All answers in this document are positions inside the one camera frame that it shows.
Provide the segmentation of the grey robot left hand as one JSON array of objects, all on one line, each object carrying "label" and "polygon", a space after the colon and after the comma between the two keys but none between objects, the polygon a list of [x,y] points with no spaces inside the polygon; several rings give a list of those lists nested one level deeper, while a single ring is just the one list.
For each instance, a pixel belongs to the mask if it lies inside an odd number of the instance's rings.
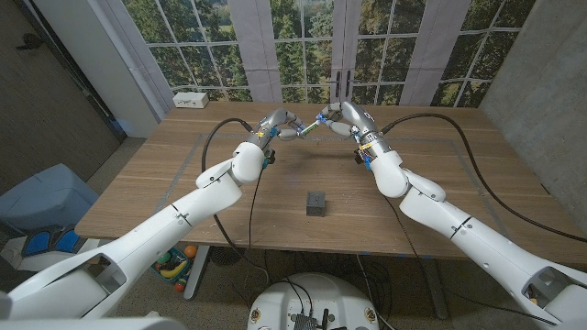
[{"label": "grey robot left hand", "polygon": [[274,138],[290,141],[299,138],[304,129],[306,126],[296,114],[281,107],[261,119],[247,142],[266,150]]}]

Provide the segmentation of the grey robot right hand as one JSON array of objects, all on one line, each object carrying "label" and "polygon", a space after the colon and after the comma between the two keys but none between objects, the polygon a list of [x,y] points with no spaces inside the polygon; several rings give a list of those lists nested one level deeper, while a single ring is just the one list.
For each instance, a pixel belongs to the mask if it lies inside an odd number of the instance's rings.
[{"label": "grey robot right hand", "polygon": [[317,119],[336,135],[353,138],[359,145],[359,151],[371,159],[392,150],[373,117],[357,104],[348,101],[329,104],[320,111]]}]

